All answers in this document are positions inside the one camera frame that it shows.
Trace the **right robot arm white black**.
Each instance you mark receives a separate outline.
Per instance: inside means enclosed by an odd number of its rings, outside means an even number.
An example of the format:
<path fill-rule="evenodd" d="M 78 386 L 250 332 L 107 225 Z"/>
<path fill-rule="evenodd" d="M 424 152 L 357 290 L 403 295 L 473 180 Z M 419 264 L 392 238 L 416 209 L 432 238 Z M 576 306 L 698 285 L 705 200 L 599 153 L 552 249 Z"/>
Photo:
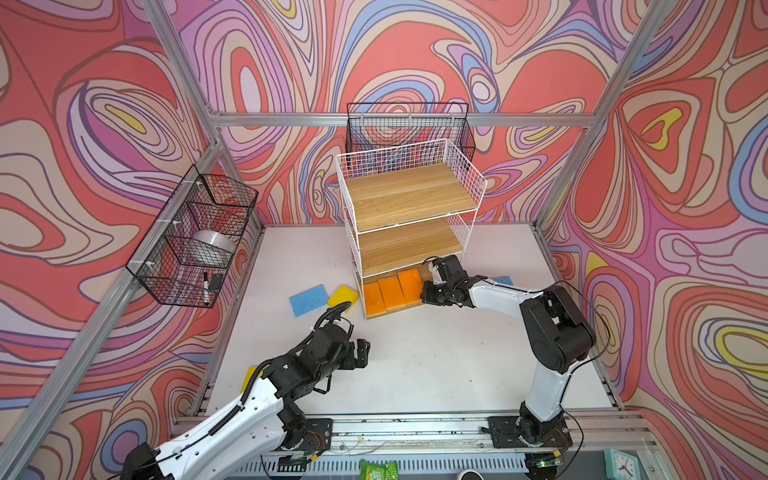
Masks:
<path fill-rule="evenodd" d="M 597 341 L 582 310 L 558 284 L 526 290 L 471 276 L 455 255 L 431 257 L 423 264 L 431 275 L 423 282 L 424 304 L 492 310 L 522 321 L 537 367 L 513 431 L 526 446 L 543 444 L 564 419 L 562 401 L 570 379 L 590 361 Z"/>

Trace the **orange sponge with pale back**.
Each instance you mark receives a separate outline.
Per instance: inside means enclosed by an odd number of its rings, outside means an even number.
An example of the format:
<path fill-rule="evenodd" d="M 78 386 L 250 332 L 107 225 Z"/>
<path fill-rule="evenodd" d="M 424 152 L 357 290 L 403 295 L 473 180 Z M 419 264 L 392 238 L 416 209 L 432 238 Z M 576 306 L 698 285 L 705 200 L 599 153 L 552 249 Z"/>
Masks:
<path fill-rule="evenodd" d="M 384 315 L 387 307 L 378 282 L 367 283 L 363 286 L 365 314 L 367 318 Z"/>

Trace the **green snack packet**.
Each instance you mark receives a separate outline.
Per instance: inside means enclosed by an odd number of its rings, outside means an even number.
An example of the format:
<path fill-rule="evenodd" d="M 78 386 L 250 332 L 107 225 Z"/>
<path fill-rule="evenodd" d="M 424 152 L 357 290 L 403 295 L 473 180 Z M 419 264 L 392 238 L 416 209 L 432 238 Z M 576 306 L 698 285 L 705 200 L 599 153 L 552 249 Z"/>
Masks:
<path fill-rule="evenodd" d="M 361 460 L 360 480 L 398 480 L 399 469 L 396 462 L 375 463 Z"/>

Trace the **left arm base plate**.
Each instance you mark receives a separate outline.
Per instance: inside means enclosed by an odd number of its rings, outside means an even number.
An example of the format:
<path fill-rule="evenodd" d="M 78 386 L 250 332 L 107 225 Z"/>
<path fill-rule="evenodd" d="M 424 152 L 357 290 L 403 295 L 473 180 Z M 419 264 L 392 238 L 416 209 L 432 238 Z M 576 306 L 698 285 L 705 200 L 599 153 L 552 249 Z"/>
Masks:
<path fill-rule="evenodd" d="M 283 443 L 274 450 L 274 453 L 320 454 L 331 447 L 332 433 L 333 420 L 331 418 L 310 418 L 302 427 L 290 431 Z"/>

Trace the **blue sponge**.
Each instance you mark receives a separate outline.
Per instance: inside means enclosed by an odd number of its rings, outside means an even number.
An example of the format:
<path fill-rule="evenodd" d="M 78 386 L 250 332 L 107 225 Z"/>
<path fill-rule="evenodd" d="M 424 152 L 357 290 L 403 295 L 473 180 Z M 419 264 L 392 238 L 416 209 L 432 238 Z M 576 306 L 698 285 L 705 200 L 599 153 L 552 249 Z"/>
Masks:
<path fill-rule="evenodd" d="M 509 276 L 492 277 L 491 280 L 498 284 L 513 286 L 513 282 Z"/>
<path fill-rule="evenodd" d="M 290 306 L 295 317 L 300 317 L 315 309 L 327 305 L 328 295 L 323 285 L 316 285 L 289 297 Z"/>

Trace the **yellow sponge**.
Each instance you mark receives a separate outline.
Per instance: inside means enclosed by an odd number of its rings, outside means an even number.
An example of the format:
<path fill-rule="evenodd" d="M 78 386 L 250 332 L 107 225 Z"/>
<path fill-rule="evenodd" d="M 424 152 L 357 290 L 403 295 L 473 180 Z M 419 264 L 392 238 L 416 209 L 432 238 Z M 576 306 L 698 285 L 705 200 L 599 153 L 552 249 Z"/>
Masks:
<path fill-rule="evenodd" d="M 242 383 L 242 388 L 240 390 L 241 393 L 245 392 L 247 386 L 249 385 L 250 379 L 251 379 L 252 375 L 254 374 L 254 372 L 256 371 L 256 369 L 257 369 L 256 366 L 250 366 L 248 368 L 248 370 L 246 372 L 246 375 L 244 377 L 243 383 Z"/>
<path fill-rule="evenodd" d="M 334 308 L 342 303 L 348 303 L 345 311 L 348 311 L 360 298 L 359 293 L 347 285 L 341 285 L 328 299 L 329 308 Z"/>

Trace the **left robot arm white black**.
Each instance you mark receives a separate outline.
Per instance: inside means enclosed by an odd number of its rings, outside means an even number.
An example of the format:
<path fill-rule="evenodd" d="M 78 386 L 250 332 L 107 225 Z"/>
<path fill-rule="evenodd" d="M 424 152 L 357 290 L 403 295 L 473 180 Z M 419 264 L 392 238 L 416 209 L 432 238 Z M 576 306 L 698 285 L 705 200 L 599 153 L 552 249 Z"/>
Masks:
<path fill-rule="evenodd" d="M 304 463 L 322 455 L 331 445 L 332 422 L 308 419 L 297 402 L 328 393 L 335 371 L 367 366 L 370 344 L 353 339 L 354 326 L 343 316 L 351 305 L 328 308 L 295 347 L 259 364 L 223 410 L 157 447 L 135 447 L 118 478 L 224 479 L 271 452 Z"/>

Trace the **black marker pen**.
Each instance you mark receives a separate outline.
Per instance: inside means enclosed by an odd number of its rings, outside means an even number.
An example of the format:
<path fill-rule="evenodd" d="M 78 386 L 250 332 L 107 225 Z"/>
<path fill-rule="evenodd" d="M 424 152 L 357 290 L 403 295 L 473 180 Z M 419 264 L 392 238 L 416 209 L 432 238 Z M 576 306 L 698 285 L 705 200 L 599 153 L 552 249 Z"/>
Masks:
<path fill-rule="evenodd" d="M 203 272 L 203 282 L 202 283 L 203 283 L 203 287 L 202 287 L 202 291 L 203 291 L 203 305 L 207 307 L 210 304 L 210 293 L 209 293 L 209 277 L 208 277 L 208 272 L 206 272 L 206 271 Z"/>

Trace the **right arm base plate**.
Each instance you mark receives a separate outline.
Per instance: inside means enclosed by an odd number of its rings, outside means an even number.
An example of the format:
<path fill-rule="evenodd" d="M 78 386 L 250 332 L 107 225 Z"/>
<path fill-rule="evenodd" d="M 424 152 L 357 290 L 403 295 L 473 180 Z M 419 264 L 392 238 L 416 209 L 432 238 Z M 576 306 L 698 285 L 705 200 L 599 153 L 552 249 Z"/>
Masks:
<path fill-rule="evenodd" d="M 494 448 L 554 448 L 567 450 L 573 440 L 562 415 L 548 422 L 533 416 L 492 416 L 480 431 L 491 437 Z"/>

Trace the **teal alarm clock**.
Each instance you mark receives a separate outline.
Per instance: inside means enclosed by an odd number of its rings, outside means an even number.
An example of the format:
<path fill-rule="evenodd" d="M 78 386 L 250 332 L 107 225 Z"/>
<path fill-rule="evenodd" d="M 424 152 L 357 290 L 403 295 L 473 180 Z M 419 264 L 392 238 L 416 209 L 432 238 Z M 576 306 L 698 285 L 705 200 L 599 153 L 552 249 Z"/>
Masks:
<path fill-rule="evenodd" d="M 603 452 L 605 475 L 610 480 L 640 480 L 639 459 L 620 450 L 608 449 Z"/>

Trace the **blue sponge left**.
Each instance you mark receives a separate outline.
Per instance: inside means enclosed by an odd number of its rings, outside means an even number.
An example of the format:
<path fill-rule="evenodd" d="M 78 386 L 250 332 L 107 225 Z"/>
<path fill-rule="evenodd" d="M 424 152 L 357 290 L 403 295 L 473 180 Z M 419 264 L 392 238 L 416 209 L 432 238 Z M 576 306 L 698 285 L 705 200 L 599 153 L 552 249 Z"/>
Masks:
<path fill-rule="evenodd" d="M 315 309 L 327 305 L 328 295 L 323 285 L 316 285 L 289 297 L 290 306 L 295 317 L 300 317 Z"/>

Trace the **blue sponge right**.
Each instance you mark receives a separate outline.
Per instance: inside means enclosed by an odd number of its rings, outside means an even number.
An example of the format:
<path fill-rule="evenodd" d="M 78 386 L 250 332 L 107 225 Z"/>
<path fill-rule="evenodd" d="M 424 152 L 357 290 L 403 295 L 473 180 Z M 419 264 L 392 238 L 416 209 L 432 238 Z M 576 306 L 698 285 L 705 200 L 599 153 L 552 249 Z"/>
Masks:
<path fill-rule="evenodd" d="M 492 277 L 491 280 L 498 284 L 513 286 L 513 282 L 509 276 Z"/>

